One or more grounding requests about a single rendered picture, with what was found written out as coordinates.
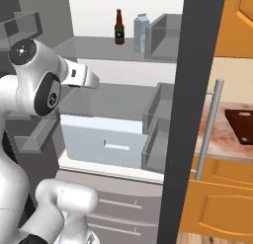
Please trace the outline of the pale blue milk carton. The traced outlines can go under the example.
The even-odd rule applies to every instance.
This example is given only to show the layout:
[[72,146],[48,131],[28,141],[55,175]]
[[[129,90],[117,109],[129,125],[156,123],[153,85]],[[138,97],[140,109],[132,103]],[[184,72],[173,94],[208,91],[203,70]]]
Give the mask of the pale blue milk carton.
[[133,22],[133,48],[136,52],[145,50],[145,30],[149,26],[149,20],[145,14],[138,14]]

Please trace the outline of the grey fridge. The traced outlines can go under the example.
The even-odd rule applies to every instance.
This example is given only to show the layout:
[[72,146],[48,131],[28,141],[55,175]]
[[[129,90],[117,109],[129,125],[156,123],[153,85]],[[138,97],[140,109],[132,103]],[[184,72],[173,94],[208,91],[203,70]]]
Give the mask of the grey fridge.
[[101,244],[156,244],[184,0],[70,0],[55,49],[100,78],[59,104],[59,180],[97,189]]

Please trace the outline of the grey glass fridge shelf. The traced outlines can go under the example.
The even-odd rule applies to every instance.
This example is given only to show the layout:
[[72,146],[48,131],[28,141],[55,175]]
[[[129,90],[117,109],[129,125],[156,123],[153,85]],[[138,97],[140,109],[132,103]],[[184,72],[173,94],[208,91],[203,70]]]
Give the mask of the grey glass fridge shelf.
[[64,115],[141,121],[154,87],[101,83],[97,90],[67,87],[58,106]]
[[159,62],[144,58],[144,53],[133,50],[133,39],[126,38],[122,45],[115,44],[113,38],[74,37],[59,46],[54,51],[65,58],[120,60],[138,62]]

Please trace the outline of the orange wall cupboard door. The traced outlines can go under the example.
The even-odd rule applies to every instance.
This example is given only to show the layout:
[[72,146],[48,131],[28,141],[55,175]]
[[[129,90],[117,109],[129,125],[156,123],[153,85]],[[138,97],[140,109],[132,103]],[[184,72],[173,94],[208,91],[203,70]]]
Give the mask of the orange wall cupboard door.
[[225,0],[216,57],[253,58],[253,0]]

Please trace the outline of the pale blue fridge drawer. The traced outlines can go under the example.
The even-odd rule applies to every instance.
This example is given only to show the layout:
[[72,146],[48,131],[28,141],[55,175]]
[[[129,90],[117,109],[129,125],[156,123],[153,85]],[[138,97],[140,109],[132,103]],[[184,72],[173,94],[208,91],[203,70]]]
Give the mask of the pale blue fridge drawer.
[[141,168],[147,140],[141,121],[61,115],[60,124],[71,160]]

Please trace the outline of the brown beer bottle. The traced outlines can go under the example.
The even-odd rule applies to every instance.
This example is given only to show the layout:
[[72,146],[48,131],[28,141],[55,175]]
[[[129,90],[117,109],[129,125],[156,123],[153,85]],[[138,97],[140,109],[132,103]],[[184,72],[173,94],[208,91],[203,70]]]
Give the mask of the brown beer bottle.
[[120,9],[117,10],[117,20],[115,24],[115,43],[125,43],[125,26],[123,24],[122,11]]

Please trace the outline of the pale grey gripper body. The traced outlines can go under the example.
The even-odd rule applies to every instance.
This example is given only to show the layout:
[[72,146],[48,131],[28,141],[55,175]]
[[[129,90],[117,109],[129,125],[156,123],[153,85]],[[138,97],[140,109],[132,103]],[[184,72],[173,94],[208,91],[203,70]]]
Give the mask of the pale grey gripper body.
[[87,66],[84,86],[89,89],[97,89],[99,83],[100,78]]

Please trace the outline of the grey freezer drawer front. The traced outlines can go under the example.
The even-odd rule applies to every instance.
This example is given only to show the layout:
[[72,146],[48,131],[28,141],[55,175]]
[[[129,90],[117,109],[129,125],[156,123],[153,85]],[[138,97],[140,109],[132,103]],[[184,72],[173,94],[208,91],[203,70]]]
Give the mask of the grey freezer drawer front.
[[87,220],[101,244],[156,244],[160,185],[65,170],[56,178],[97,189],[100,201]]

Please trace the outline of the grey fridge door bin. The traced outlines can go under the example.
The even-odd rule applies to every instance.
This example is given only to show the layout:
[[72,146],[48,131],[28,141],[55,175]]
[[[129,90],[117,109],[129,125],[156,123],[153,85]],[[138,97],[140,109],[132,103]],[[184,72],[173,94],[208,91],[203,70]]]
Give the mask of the grey fridge door bin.
[[20,153],[42,153],[58,124],[59,113],[54,111],[43,117],[29,135],[15,135],[18,151]]
[[146,28],[144,58],[176,62],[181,31],[180,14],[162,14]]
[[154,117],[170,119],[174,85],[159,82],[142,114],[143,131],[147,132]]
[[42,34],[39,12],[15,12],[14,18],[0,23],[0,51],[9,51],[22,39],[35,39]]
[[163,174],[167,155],[170,121],[155,118],[141,152],[141,168]]

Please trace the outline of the orange drawer front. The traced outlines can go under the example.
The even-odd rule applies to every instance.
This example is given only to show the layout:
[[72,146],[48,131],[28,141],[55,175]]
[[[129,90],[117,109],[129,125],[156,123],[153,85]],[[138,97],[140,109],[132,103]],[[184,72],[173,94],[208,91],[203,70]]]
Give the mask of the orange drawer front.
[[253,189],[253,163],[207,158],[201,181]]

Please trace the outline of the dark brown tray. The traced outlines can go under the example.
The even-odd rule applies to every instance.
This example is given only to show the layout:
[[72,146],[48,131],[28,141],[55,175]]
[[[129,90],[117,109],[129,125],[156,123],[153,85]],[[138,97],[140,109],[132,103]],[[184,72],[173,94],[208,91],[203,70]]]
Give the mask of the dark brown tray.
[[224,113],[238,141],[253,145],[253,111],[225,110]]

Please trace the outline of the orange base cupboard door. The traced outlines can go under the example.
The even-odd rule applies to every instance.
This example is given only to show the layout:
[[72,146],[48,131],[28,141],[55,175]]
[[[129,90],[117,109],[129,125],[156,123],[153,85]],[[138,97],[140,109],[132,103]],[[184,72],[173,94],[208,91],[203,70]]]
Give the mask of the orange base cupboard door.
[[253,189],[190,180],[180,230],[253,244]]

